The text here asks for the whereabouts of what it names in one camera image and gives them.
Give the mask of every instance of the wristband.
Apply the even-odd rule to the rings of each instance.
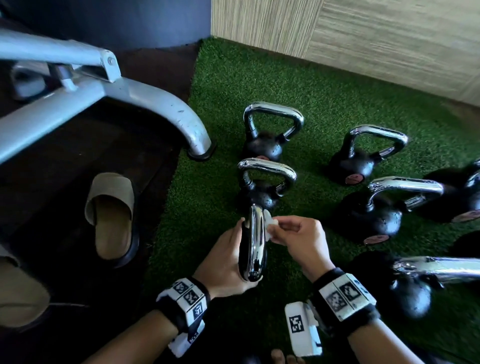
[[[313,286],[313,312],[330,336],[347,337],[359,327],[380,318],[377,301],[352,275],[335,268]]]
[[[156,298],[156,309],[177,327],[179,333],[191,333],[199,327],[209,303],[210,294],[206,287],[188,277],[175,281],[162,291]]]

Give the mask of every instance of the person's left hand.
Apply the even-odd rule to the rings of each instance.
[[[241,218],[234,228],[218,238],[193,274],[208,289],[211,299],[242,294],[258,284],[244,281],[239,272],[241,224],[244,220]]]

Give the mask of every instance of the forearm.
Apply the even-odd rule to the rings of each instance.
[[[423,363],[381,320],[358,328],[348,342],[360,364]]]
[[[89,357],[84,364],[153,363],[177,335],[177,328],[163,313],[154,310]]]

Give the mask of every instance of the person's right hand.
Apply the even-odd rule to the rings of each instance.
[[[300,216],[277,216],[274,219],[278,220],[278,226],[267,227],[272,241],[287,246],[288,252],[300,264],[310,282],[315,282],[335,268],[320,221]]]

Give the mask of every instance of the beige slipper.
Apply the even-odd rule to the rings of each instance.
[[[18,266],[0,245],[0,326],[20,328],[39,318],[50,304],[50,294]]]
[[[135,193],[132,182],[117,173],[95,176],[85,205],[85,218],[95,226],[98,256],[117,268],[138,250]]]

